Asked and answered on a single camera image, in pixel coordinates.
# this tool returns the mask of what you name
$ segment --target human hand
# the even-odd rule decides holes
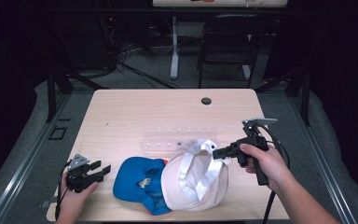
[[[66,186],[65,172],[62,175],[61,189],[63,192],[68,188]],[[61,210],[56,223],[75,223],[77,217],[83,211],[86,200],[98,187],[98,182],[92,183],[88,188],[84,189],[80,193],[67,190],[62,193]]]
[[[242,152],[258,159],[261,170],[268,177],[268,187],[273,191],[279,190],[279,186],[283,181],[294,178],[281,154],[274,147],[268,146],[268,151],[263,151],[252,145],[241,144],[240,149]],[[245,168],[246,172],[255,173],[253,158],[248,159],[248,166]]]

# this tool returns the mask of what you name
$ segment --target cap strap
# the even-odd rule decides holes
[[[194,159],[194,156],[199,154],[202,150],[208,151],[210,155],[213,155],[213,151],[217,149],[217,145],[209,139],[199,139],[196,144],[192,145],[188,151],[185,153],[182,162],[179,167],[179,185],[182,192],[187,198],[193,200],[194,203],[201,201],[206,190],[212,185],[215,179],[219,176],[220,170],[222,169],[223,162],[222,160],[213,160],[211,156],[211,161],[209,163],[208,170],[205,175],[197,183],[197,186],[192,189],[187,185],[186,174],[188,168],[191,165],[191,162]]]

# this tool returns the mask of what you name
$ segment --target white cap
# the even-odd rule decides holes
[[[173,153],[161,175],[162,194],[170,209],[201,211],[222,201],[228,168],[227,161],[213,159],[216,149],[214,142],[202,138]]]

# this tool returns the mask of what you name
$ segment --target wooden table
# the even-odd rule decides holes
[[[212,100],[204,105],[201,99]],[[270,190],[257,185],[255,175],[247,174],[233,159],[228,166],[227,195],[216,207],[200,211],[172,211],[149,215],[140,203],[118,200],[113,185],[121,163],[128,157],[168,159],[175,144],[148,150],[145,141],[191,139],[200,134],[220,147],[243,138],[243,119],[263,118],[253,90],[101,90],[90,102],[69,159],[79,153],[90,162],[102,161],[100,169],[111,164],[96,191],[89,197],[79,220],[84,221],[190,221],[262,219]],[[55,203],[47,218],[54,221]],[[282,204],[275,199],[270,219],[288,219]]]

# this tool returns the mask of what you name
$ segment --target metal bar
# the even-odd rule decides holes
[[[16,200],[22,186],[24,185],[28,175],[31,173],[38,156],[42,150],[42,146],[48,134],[54,129],[58,116],[63,111],[65,105],[68,103],[70,96],[64,94],[57,103],[57,116],[52,119],[52,122],[46,123],[40,134],[37,136],[36,142],[30,152],[22,160],[17,172],[13,175],[7,188],[0,198],[0,223],[5,219],[11,205]]]
[[[55,94],[55,81],[54,74],[50,70],[48,73],[48,119],[46,123],[49,123],[56,113],[56,94]]]
[[[285,8],[248,8],[248,7],[150,7],[150,8],[48,8],[33,7],[23,8],[22,10],[37,14],[96,14],[96,15],[119,15],[133,16],[194,16],[194,15],[215,15],[220,13],[246,13],[246,14],[262,14],[273,18],[319,18],[326,15],[320,11],[301,11],[291,12]]]
[[[179,49],[178,49],[178,34],[177,34],[177,22],[176,17],[172,18],[172,63],[171,63],[171,79],[178,78],[179,69]]]
[[[330,196],[333,200],[334,205],[336,206],[336,209],[338,211],[338,214],[341,218],[342,223],[348,223],[353,224],[356,223],[356,220],[351,212],[351,209],[349,208],[345,197],[341,191],[341,188],[339,187],[338,182],[334,178],[333,173],[330,170],[330,167],[327,163],[327,160],[324,157],[324,154],[322,152],[322,149],[319,147],[319,144],[313,134],[312,129],[310,126],[307,126],[302,119],[300,111],[300,105],[294,97],[289,97],[289,103],[292,106],[292,108],[295,110],[296,118],[298,122],[301,124],[301,127],[304,131],[304,133],[307,135],[308,139],[310,140],[310,145],[312,147],[312,154],[313,159],[315,159],[316,165],[321,172],[321,176],[324,180],[324,183],[327,187],[327,190],[330,193]]]

